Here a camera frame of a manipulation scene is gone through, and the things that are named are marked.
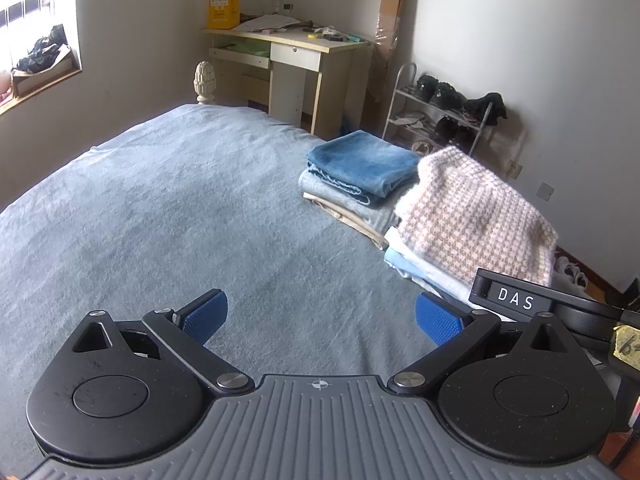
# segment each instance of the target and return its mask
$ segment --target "bed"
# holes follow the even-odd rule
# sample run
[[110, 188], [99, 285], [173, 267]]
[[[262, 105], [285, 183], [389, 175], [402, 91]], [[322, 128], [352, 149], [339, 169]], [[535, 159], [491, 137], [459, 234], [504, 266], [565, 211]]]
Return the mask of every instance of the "bed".
[[433, 343], [422, 290], [300, 196], [323, 142], [250, 108], [185, 105], [92, 148], [0, 214], [0, 469], [41, 459], [31, 387], [85, 313], [139, 319], [219, 287], [228, 320], [207, 346], [271, 373], [393, 373]]

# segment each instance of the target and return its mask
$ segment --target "houndstooth sweater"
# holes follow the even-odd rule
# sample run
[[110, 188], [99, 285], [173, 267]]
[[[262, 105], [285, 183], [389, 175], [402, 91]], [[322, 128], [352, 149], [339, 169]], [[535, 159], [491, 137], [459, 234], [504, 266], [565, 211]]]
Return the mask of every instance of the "houndstooth sweater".
[[478, 267], [551, 283], [558, 235], [516, 190], [454, 147], [423, 158], [418, 176], [396, 205], [414, 253], [467, 283]]

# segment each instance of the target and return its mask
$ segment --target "gray ribbed plate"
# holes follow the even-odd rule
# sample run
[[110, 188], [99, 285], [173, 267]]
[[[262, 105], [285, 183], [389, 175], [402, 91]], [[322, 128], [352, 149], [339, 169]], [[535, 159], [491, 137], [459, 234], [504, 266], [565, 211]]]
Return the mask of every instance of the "gray ribbed plate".
[[85, 470], [49, 459], [30, 480], [604, 480], [594, 457], [532, 468], [476, 455], [421, 399], [373, 376], [265, 376], [254, 392], [215, 401], [185, 441], [148, 462]]

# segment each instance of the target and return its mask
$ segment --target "window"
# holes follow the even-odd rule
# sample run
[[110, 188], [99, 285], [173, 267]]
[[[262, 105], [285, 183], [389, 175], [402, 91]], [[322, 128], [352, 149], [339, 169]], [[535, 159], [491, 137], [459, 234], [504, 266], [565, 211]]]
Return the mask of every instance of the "window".
[[0, 0], [0, 70], [14, 67], [50, 27], [49, 0]]

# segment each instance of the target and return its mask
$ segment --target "desk drawer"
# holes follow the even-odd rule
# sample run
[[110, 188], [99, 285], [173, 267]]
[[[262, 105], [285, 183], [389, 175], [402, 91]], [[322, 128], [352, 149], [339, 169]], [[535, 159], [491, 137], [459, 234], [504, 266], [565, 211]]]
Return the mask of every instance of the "desk drawer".
[[226, 61], [235, 61], [244, 63], [245, 65], [259, 66], [260, 68], [269, 68], [269, 58], [262, 56], [254, 56], [254, 54], [244, 54], [227, 50], [226, 48], [210, 48], [209, 55], [213, 59], [224, 59]]
[[271, 59], [287, 65], [299, 66], [319, 72], [320, 53], [308, 48], [271, 43]]

